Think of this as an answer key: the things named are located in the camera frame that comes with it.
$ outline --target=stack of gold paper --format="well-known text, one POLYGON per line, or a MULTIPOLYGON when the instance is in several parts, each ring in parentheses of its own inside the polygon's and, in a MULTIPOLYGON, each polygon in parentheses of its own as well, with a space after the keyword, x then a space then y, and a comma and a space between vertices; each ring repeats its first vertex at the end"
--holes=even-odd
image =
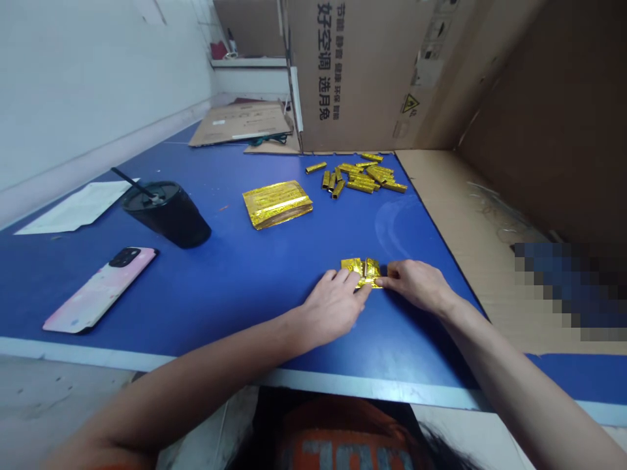
POLYGON ((257 230, 311 212, 312 200, 296 181, 285 181, 244 193, 244 202, 257 230))
POLYGON ((342 260, 342 269, 355 271, 361 278, 357 283, 357 288, 363 287, 364 284, 372 284, 373 289, 381 289, 374 281, 381 277, 381 269, 379 262, 372 258, 366 258, 366 262, 362 262, 359 258, 351 258, 342 260))

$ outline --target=smartphone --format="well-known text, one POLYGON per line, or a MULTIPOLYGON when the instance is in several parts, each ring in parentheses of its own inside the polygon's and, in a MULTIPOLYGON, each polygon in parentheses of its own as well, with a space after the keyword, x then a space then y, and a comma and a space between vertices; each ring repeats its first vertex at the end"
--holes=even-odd
POLYGON ((93 328, 158 254, 154 248, 123 249, 46 320, 44 330, 76 334, 93 328))

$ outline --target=hand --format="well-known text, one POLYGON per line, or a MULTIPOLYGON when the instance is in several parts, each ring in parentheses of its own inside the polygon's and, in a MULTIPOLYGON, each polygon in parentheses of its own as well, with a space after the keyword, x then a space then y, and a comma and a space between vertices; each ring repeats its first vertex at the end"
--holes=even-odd
POLYGON ((370 284, 365 284, 355 292, 359 279, 358 273, 346 269, 327 271, 305 303, 288 312, 298 340, 307 351, 351 330, 372 290, 370 284))
POLYGON ((440 270, 422 261, 392 261, 387 265, 387 275, 377 279, 377 285, 397 291, 416 307, 442 320, 447 319, 459 302, 463 302, 440 270))

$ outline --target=folded gold paper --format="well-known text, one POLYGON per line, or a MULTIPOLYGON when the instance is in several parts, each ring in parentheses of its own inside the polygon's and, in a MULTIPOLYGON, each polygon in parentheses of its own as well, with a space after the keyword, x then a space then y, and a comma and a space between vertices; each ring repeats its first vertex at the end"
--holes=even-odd
POLYGON ((390 179, 390 175, 388 175, 387 173, 375 171, 375 167, 373 166, 369 166, 368 168, 366 168, 366 173, 368 174, 368 176, 374 178, 377 183, 381 185, 384 181, 386 181, 386 178, 390 179))
POLYGON ((366 160, 375 161, 377 163, 381 163, 383 161, 383 157, 382 156, 374 155, 373 153, 362 153, 361 157, 365 158, 366 160))
POLYGON ((336 184, 336 178, 335 178, 335 172, 331 173, 331 178, 329 180, 329 186, 327 187, 327 189, 329 190, 330 193, 333 192, 333 190, 335 189, 335 184, 336 184))
POLYGON ((372 284, 373 289, 381 289, 374 281, 381 277, 381 270, 379 268, 379 262, 372 258, 366 258, 366 262, 362 262, 359 258, 351 258, 342 260, 342 269, 348 269, 358 273, 361 278, 357 283, 357 288, 363 287, 364 284, 372 284))
POLYGON ((372 169, 381 173, 394 174, 394 170, 392 168, 385 168, 384 166, 380 165, 373 166, 372 169))
POLYGON ((322 163, 318 163, 312 166, 308 166, 307 168, 305 168, 305 173, 307 174, 313 173, 315 171, 322 170, 322 168, 325 168, 326 166, 327 166, 327 162, 322 162, 322 163))
POLYGON ((356 183, 363 183, 369 186, 372 186, 372 188, 375 191, 378 191, 381 188, 381 185, 378 184, 375 180, 373 180, 370 176, 366 176, 366 175, 356 175, 356 174, 350 174, 349 175, 349 180, 350 181, 354 181, 356 183))
POLYGON ((386 189, 391 189, 392 191, 398 191, 399 193, 407 191, 407 186, 395 183, 394 180, 386 181, 382 186, 386 189))
POLYGON ((253 227, 257 230, 311 212, 312 200, 296 181, 285 181, 243 194, 253 227))
POLYGON ((358 166, 359 168, 365 168, 366 166, 373 166, 378 164, 378 162, 359 162, 355 163, 355 166, 358 166))
POLYGON ((350 189, 356 189, 368 194, 372 194, 372 191, 374 191, 374 186, 371 183, 365 183, 363 181, 349 181, 346 183, 346 186, 350 189))
POLYGON ((337 199, 340 197, 340 194, 342 193, 342 189, 344 189, 345 184, 346 181, 340 180, 340 182, 335 186, 333 193, 331 194, 331 199, 337 199))
POLYGON ((351 165, 350 163, 341 163, 338 165, 338 168, 340 169, 341 172, 344 173, 359 173, 362 174, 363 173, 363 168, 359 168, 358 166, 355 165, 351 165))
POLYGON ((325 174, 322 177, 322 189, 326 189, 329 187, 329 180, 331 179, 331 172, 329 170, 325 171, 325 174))

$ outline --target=black tumbler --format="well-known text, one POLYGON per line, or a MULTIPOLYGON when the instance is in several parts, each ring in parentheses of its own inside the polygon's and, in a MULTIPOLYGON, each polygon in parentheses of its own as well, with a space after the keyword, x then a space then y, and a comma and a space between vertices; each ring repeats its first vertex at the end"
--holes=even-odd
POLYGON ((122 201, 122 208, 135 219, 181 248, 197 247, 211 236, 211 228, 180 185, 157 181, 145 188, 159 199, 132 188, 122 201))

